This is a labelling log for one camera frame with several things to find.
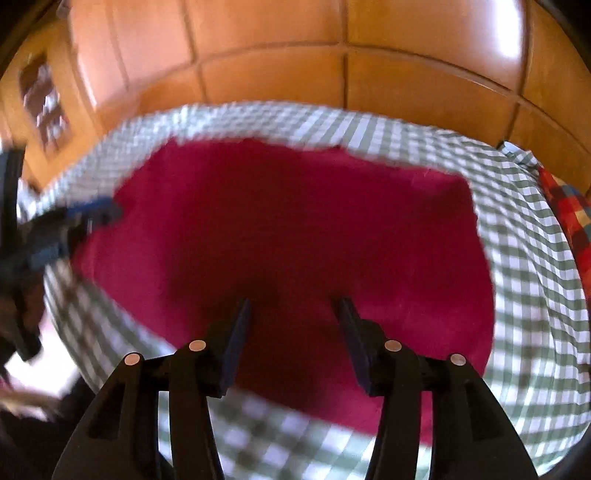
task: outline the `tablecloth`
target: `tablecloth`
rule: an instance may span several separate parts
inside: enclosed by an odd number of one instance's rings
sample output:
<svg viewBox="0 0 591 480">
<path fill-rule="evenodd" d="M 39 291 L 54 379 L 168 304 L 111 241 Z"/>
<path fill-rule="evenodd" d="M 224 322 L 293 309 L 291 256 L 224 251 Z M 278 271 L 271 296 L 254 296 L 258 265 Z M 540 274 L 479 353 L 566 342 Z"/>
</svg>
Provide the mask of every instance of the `tablecloth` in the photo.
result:
<svg viewBox="0 0 591 480">
<path fill-rule="evenodd" d="M 255 137 L 296 148 L 340 145 L 368 161 L 379 157 L 463 175 L 495 288 L 495 333 L 484 380 L 538 473 L 548 471 L 583 436 L 591 421 L 589 316 L 573 255 L 538 187 L 538 163 L 531 153 L 321 106 L 193 105 L 124 123 L 53 183 L 34 210 L 112 194 L 170 137 L 179 142 Z M 129 352 L 152 358 L 173 351 L 98 288 L 77 278 L 68 261 L 47 269 L 45 287 L 47 310 L 94 388 Z M 228 478 L 365 476 L 374 444 L 370 436 L 236 389 L 211 400 L 210 412 Z M 161 451 L 170 456 L 166 394 L 161 394 L 159 430 Z M 420 447 L 417 479 L 428 477 L 430 453 L 429 447 Z"/>
</svg>

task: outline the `metal screw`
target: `metal screw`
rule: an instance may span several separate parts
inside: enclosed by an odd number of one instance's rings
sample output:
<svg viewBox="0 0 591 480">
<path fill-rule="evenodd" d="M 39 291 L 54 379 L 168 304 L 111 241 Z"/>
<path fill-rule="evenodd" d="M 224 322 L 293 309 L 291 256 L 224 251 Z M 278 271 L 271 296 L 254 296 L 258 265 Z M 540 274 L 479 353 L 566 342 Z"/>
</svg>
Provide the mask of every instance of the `metal screw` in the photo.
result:
<svg viewBox="0 0 591 480">
<path fill-rule="evenodd" d="M 125 365 L 135 365 L 139 362 L 140 356 L 137 353 L 130 353 L 128 356 L 125 357 Z"/>
<path fill-rule="evenodd" d="M 466 365 L 466 357 L 463 355 L 460 355 L 459 353 L 454 353 L 450 360 L 452 361 L 452 363 L 454 365 L 457 365 L 459 367 L 461 367 L 462 365 Z"/>
<path fill-rule="evenodd" d="M 189 350 L 192 352 L 200 352 L 201 350 L 205 350 L 207 344 L 203 340 L 193 340 L 189 344 Z"/>
<path fill-rule="evenodd" d="M 388 340 L 384 347 L 390 352 L 399 352 L 402 350 L 402 344 L 398 340 Z"/>
</svg>

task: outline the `green and white gingham fabric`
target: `green and white gingham fabric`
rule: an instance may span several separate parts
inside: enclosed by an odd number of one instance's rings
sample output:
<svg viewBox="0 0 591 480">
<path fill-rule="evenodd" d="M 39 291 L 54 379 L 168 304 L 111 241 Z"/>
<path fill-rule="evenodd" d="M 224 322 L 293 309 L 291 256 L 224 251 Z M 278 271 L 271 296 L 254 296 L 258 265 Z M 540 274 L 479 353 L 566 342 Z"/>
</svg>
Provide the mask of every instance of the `green and white gingham fabric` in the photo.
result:
<svg viewBox="0 0 591 480">
<path fill-rule="evenodd" d="M 538 188 L 537 161 L 530 153 L 507 144 L 496 150 L 451 131 L 318 106 L 186 106 L 123 124 L 53 184 L 37 211 L 112 194 L 170 137 L 180 142 L 257 137 L 297 148 L 340 145 L 369 161 L 381 157 L 463 175 L 472 189 L 495 286 L 494 342 L 485 381 L 538 473 L 548 471 L 582 437 L 591 421 L 587 306 L 573 255 Z M 150 358 L 173 351 L 96 287 L 73 275 L 67 261 L 47 270 L 46 303 L 70 354 L 95 388 L 129 352 Z M 244 391 L 212 400 L 210 411 L 230 479 L 365 476 L 374 445 L 369 436 Z M 161 451 L 170 457 L 164 394 L 159 414 Z M 428 476 L 429 462 L 430 448 L 422 446 L 418 479 Z"/>
</svg>

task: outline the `round bolt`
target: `round bolt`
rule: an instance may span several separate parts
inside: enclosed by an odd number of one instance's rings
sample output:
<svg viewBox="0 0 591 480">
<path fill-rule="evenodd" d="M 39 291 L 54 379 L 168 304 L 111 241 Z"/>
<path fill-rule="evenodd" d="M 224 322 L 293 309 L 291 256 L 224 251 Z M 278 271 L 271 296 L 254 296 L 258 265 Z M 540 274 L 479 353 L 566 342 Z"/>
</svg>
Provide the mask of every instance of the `round bolt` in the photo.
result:
<svg viewBox="0 0 591 480">
<path fill-rule="evenodd" d="M 452 361 L 452 363 L 454 365 L 457 365 L 459 367 L 461 367 L 462 365 L 466 365 L 466 357 L 463 355 L 460 355 L 459 353 L 454 353 L 450 360 Z"/>
<path fill-rule="evenodd" d="M 399 352 L 402 350 L 402 344 L 398 340 L 388 340 L 384 347 L 390 352 Z"/>
<path fill-rule="evenodd" d="M 192 352 L 200 352 L 201 350 L 205 350 L 207 344 L 203 340 L 193 340 L 189 344 L 189 350 Z"/>
<path fill-rule="evenodd" d="M 128 356 L 125 357 L 125 365 L 135 365 L 139 362 L 140 356 L 137 353 L 130 353 Z"/>
</svg>

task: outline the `checkered tablecloth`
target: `checkered tablecloth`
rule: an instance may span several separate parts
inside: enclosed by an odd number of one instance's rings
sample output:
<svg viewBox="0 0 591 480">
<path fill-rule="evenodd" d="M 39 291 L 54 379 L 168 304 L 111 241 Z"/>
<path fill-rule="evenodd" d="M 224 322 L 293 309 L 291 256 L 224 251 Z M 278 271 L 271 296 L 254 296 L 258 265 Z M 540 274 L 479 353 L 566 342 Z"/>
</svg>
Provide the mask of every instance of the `checkered tablecloth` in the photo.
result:
<svg viewBox="0 0 591 480">
<path fill-rule="evenodd" d="M 478 232 L 495 287 L 495 332 L 485 381 L 521 436 L 539 473 L 558 462 L 589 422 L 590 334 L 573 255 L 537 185 L 537 161 L 451 131 L 293 103 L 187 106 L 123 124 L 67 171 L 36 205 L 68 205 L 113 190 L 170 137 L 257 137 L 297 148 L 340 145 L 371 161 L 382 157 L 456 172 L 469 182 Z M 62 261 L 46 274 L 46 303 L 88 382 L 99 388 L 127 353 L 169 354 L 172 347 L 136 324 Z M 228 478 L 363 478 L 374 441 L 310 419 L 244 391 L 210 402 Z M 170 455 L 167 397 L 159 409 L 160 446 Z M 426 478 L 422 446 L 417 478 Z"/>
</svg>

